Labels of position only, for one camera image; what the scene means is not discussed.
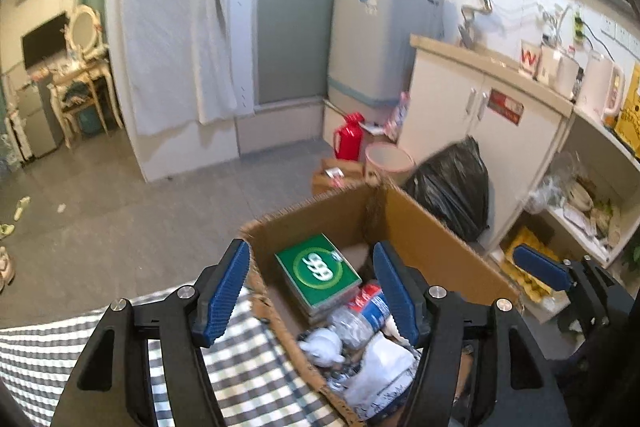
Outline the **white washing machine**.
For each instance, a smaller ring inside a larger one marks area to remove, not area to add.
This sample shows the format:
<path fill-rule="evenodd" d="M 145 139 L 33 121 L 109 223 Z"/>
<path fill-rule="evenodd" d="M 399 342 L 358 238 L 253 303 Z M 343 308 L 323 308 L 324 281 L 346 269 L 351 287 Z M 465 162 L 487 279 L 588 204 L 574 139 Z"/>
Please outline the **white washing machine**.
<path fill-rule="evenodd" d="M 384 124 L 409 88 L 412 35 L 444 38 L 444 0 L 334 0 L 329 101 Z"/>

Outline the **oval vanity mirror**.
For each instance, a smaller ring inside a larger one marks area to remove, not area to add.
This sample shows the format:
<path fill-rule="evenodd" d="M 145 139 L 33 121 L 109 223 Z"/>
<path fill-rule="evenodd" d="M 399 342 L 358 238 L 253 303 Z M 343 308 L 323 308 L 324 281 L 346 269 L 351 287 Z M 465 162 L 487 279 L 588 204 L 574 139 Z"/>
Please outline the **oval vanity mirror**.
<path fill-rule="evenodd" d="M 78 60 L 90 61 L 104 52 L 100 13 L 89 5 L 78 4 L 65 26 L 67 52 Z"/>

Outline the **pair of beige sneakers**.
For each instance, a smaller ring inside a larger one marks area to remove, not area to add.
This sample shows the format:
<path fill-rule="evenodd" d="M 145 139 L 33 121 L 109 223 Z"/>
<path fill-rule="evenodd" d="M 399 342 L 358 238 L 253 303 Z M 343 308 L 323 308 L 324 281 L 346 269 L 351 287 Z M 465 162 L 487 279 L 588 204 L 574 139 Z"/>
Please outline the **pair of beige sneakers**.
<path fill-rule="evenodd" d="M 0 291 L 10 285 L 15 277 L 15 268 L 6 247 L 0 247 Z"/>

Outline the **yellow paper bag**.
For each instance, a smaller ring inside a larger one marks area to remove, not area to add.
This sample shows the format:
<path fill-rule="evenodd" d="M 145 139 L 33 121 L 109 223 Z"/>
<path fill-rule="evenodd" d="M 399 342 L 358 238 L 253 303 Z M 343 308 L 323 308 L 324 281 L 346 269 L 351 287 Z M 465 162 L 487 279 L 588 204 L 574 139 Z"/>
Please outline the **yellow paper bag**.
<path fill-rule="evenodd" d="M 634 71 L 631 75 L 629 89 L 623 104 L 622 110 L 618 114 L 617 124 L 614 132 L 626 149 L 634 155 L 640 157 L 640 64 L 634 64 Z"/>

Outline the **white rice cooker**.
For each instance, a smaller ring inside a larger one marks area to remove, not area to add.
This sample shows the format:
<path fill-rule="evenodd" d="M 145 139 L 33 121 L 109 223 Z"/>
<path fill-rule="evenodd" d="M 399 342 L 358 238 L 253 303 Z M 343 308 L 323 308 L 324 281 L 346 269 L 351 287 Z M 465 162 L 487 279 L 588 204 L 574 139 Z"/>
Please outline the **white rice cooker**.
<path fill-rule="evenodd" d="M 536 79 L 568 101 L 574 101 L 582 68 L 573 57 L 559 48 L 543 44 Z"/>

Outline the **plastic water bottle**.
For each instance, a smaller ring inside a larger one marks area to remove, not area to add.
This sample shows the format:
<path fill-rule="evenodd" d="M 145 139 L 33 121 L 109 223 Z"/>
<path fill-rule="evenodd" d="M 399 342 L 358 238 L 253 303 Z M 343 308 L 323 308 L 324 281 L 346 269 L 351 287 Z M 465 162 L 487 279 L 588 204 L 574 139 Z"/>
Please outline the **plastic water bottle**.
<path fill-rule="evenodd" d="M 329 328 L 350 351 L 363 348 L 390 316 L 390 307 L 378 281 L 365 283 L 346 305 L 333 310 Z"/>

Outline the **green 666 box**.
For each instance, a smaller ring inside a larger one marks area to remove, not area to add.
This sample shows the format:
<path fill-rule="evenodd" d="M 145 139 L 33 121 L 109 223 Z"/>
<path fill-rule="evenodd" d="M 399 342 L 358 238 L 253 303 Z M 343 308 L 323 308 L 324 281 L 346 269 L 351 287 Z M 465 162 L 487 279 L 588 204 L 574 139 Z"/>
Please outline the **green 666 box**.
<path fill-rule="evenodd" d="M 321 319 L 357 294 L 361 277 L 324 234 L 274 255 L 286 285 L 310 319 Z"/>

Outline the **small grey fridge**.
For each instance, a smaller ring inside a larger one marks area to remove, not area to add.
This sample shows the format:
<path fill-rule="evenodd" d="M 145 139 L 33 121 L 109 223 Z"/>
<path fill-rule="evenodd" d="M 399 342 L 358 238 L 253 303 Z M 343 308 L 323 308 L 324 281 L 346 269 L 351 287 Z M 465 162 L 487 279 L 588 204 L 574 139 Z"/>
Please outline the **small grey fridge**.
<path fill-rule="evenodd" d="M 51 91 L 43 81 L 17 91 L 17 110 L 24 120 L 24 131 L 35 158 L 47 156 L 64 140 L 58 118 L 50 103 Z"/>

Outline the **pink waste bin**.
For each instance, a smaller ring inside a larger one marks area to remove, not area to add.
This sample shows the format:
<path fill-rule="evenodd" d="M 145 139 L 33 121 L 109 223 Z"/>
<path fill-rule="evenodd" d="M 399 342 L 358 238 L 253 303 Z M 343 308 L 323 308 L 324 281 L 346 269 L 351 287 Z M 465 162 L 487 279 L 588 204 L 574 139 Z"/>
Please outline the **pink waste bin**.
<path fill-rule="evenodd" d="M 412 157 L 392 143 L 372 143 L 364 151 L 364 176 L 368 181 L 389 179 L 401 185 L 413 173 Z"/>

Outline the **cream dressing table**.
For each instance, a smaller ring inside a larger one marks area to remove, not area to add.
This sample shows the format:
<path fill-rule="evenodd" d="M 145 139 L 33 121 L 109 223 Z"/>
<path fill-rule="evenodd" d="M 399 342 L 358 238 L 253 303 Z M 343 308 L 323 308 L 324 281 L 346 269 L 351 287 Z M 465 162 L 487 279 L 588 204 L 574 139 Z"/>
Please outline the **cream dressing table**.
<path fill-rule="evenodd" d="M 63 132 L 63 142 L 72 148 L 80 135 L 77 116 L 93 108 L 102 130 L 108 133 L 105 113 L 111 114 L 119 129 L 124 127 L 116 96 L 111 64 L 107 58 L 93 60 L 66 74 L 55 74 L 49 84 L 50 105 Z"/>

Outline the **green slipper pair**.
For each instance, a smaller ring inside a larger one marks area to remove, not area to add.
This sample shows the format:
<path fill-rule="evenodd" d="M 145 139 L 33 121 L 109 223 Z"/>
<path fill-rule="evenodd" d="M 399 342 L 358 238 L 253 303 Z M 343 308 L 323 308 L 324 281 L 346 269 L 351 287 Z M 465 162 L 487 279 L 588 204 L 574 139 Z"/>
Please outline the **green slipper pair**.
<path fill-rule="evenodd" d="M 1 223 L 1 225 L 0 225 L 0 239 L 2 241 L 6 237 L 8 237 L 8 236 L 13 234 L 13 232 L 15 230 L 15 225 L 17 224 L 18 221 L 21 220 L 21 217 L 23 216 L 23 213 L 26 210 L 26 208 L 29 206 L 29 204 L 30 204 L 30 197 L 29 196 L 25 196 L 25 197 L 21 198 L 16 204 L 16 208 L 15 208 L 15 211 L 13 213 L 12 221 L 11 222 L 6 222 L 6 223 Z"/>

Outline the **wooden chair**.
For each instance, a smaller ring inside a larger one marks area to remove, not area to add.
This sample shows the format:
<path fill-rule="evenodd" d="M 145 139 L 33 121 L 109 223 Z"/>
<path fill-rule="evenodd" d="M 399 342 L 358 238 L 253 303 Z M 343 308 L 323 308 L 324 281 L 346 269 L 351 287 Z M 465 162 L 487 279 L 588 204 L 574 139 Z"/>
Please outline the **wooden chair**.
<path fill-rule="evenodd" d="M 81 128 L 79 116 L 92 109 L 99 121 L 99 129 L 109 135 L 104 110 L 101 104 L 101 84 L 90 78 L 72 79 L 62 83 L 55 82 L 50 87 L 50 103 L 54 115 L 58 118 L 67 148 L 85 133 Z"/>

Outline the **red thermos jug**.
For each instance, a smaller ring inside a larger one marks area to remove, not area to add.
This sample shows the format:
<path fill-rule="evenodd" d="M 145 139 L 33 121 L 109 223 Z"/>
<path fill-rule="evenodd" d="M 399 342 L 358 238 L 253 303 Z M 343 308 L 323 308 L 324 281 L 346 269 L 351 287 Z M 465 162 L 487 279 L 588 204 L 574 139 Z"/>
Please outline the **red thermos jug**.
<path fill-rule="evenodd" d="M 361 125 L 364 117 L 360 113 L 351 113 L 344 117 L 342 127 L 333 132 L 334 156 L 339 160 L 358 161 L 363 137 Z"/>

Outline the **white bear figurine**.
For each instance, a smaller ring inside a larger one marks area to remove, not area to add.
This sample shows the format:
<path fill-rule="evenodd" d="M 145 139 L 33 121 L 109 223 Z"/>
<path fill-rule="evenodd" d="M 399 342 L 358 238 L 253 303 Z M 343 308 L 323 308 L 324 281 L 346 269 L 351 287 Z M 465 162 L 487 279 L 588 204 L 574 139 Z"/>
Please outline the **white bear figurine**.
<path fill-rule="evenodd" d="M 336 332 L 326 327 L 314 329 L 297 343 L 306 358 L 320 369 L 330 369 L 345 362 L 343 341 Z"/>

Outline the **brown cardboard box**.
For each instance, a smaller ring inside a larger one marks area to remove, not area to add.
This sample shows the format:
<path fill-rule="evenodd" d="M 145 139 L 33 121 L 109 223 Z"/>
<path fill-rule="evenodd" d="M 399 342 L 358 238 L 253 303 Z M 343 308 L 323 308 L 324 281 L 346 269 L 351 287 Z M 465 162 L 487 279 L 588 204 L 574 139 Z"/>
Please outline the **brown cardboard box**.
<path fill-rule="evenodd" d="M 296 337 L 308 327 L 302 306 L 285 282 L 277 255 L 321 235 L 364 279 L 384 281 L 395 274 L 386 261 L 418 270 L 427 284 L 457 293 L 467 303 L 492 306 L 504 298 L 518 307 L 514 285 L 445 228 L 399 187 L 356 183 L 269 213 L 243 225 L 250 245 L 247 283 L 254 289 L 254 313 L 269 323 L 297 375 L 336 417 L 336 425 L 358 426 L 356 412 L 329 388 L 299 349 Z"/>

